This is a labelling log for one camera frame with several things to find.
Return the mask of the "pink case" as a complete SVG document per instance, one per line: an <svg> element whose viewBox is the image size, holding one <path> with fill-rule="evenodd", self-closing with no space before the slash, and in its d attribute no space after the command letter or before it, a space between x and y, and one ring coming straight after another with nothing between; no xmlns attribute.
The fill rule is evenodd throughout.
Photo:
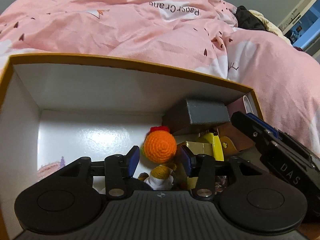
<svg viewBox="0 0 320 240"><path fill-rule="evenodd" d="M235 112L241 112L244 114L252 113L259 116L259 103L251 93L245 94L238 99L227 103L226 107L230 118Z"/></svg>

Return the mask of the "orange red crochet chicken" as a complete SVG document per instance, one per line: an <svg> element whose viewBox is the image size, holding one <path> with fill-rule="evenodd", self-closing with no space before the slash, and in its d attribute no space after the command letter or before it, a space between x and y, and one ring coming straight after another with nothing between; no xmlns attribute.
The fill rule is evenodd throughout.
<svg viewBox="0 0 320 240"><path fill-rule="evenodd" d="M156 164L167 163L175 156L176 151L177 143L168 126L150 128L140 150L142 155Z"/></svg>

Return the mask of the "bear plush with blue tag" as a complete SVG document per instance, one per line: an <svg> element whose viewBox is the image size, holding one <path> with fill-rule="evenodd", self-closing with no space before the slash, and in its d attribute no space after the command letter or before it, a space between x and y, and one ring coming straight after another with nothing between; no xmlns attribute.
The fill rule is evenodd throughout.
<svg viewBox="0 0 320 240"><path fill-rule="evenodd" d="M174 184L173 174L176 168L175 163L161 164L151 170L149 174L141 173L138 179L148 184L153 190L168 191Z"/></svg>

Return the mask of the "dark grey box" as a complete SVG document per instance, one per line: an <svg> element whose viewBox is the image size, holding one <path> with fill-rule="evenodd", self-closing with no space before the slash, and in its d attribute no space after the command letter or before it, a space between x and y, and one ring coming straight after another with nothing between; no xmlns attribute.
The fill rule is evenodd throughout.
<svg viewBox="0 0 320 240"><path fill-rule="evenodd" d="M162 117L162 125L173 135L201 133L229 121L228 109L223 103L200 99L184 99Z"/></svg>

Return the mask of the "white pink crochet bunny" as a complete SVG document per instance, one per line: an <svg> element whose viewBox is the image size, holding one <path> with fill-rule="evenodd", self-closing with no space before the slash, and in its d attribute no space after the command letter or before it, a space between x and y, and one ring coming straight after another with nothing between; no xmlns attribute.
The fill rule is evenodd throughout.
<svg viewBox="0 0 320 240"><path fill-rule="evenodd" d="M61 157L60 161L55 161L53 163L42 165L36 173L38 180L42 180L48 177L49 175L55 173L63 167L65 167L65 159L63 156Z"/></svg>

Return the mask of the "orange cardboard storage box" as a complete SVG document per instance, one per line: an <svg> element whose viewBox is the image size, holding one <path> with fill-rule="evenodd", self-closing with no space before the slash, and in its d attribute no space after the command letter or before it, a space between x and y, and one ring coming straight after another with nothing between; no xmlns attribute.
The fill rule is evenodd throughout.
<svg viewBox="0 0 320 240"><path fill-rule="evenodd" d="M224 161L204 155L196 187L140 181L156 164L126 155L184 99L227 103L253 89L179 68L112 57L21 54L1 74L2 239L309 239L299 189L254 145ZM38 180L42 165L65 167Z"/></svg>

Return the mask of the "dark clothes pile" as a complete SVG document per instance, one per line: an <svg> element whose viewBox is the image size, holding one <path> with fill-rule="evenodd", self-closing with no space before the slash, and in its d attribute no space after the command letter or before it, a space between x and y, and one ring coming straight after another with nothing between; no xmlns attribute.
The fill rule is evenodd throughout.
<svg viewBox="0 0 320 240"><path fill-rule="evenodd" d="M235 17L237 19L239 28L246 30L267 31L263 22L249 12L243 5L237 7Z"/></svg>

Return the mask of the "pink printed duvet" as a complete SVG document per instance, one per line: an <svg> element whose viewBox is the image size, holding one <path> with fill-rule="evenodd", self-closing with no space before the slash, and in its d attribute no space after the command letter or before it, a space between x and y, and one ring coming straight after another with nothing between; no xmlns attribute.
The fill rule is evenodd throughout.
<svg viewBox="0 0 320 240"><path fill-rule="evenodd" d="M267 123L319 153L319 63L235 12L225 0L16 0L1 14L1 66L47 51L217 76L252 87Z"/></svg>

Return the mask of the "white door frame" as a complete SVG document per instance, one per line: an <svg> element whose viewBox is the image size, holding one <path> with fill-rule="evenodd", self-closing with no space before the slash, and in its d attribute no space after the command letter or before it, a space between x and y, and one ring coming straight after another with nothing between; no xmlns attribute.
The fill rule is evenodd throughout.
<svg viewBox="0 0 320 240"><path fill-rule="evenodd" d="M295 8L281 21L278 28L283 34L287 33L314 5L317 0L300 0Z"/></svg>

